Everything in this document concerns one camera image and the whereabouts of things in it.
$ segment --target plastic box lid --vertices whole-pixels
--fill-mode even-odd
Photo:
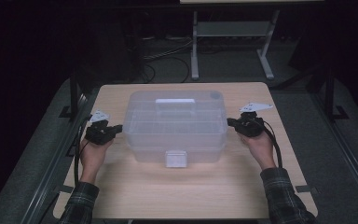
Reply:
[[[223,94],[137,91],[131,95],[123,133],[137,161],[170,167],[218,161],[227,137]]]

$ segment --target wooden table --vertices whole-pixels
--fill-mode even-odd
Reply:
[[[264,83],[191,83],[103,86],[93,112],[111,115],[109,125],[123,123],[130,95],[135,91],[214,90],[224,95],[228,118],[238,118],[239,108],[250,102],[272,104]],[[294,186],[307,185],[278,111],[257,112],[276,133],[283,167]],[[126,146],[123,133],[108,149],[96,180],[100,194],[93,216],[96,218],[268,218],[268,206],[260,168],[233,128],[227,132],[227,146],[219,162],[190,163],[187,168],[165,168],[165,164],[140,163]],[[73,164],[64,182],[74,185]],[[316,216],[309,192],[297,194]],[[61,193],[54,209],[60,217],[69,193]]]

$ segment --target human hand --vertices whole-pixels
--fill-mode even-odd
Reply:
[[[83,173],[80,177],[81,182],[94,184],[98,171],[103,165],[106,150],[113,144],[113,139],[100,146],[83,139],[80,143],[82,148],[80,160],[83,164]]]
[[[266,132],[256,137],[247,137],[238,133],[242,142],[248,145],[252,156],[256,159],[262,170],[277,167],[273,158],[273,146]]]

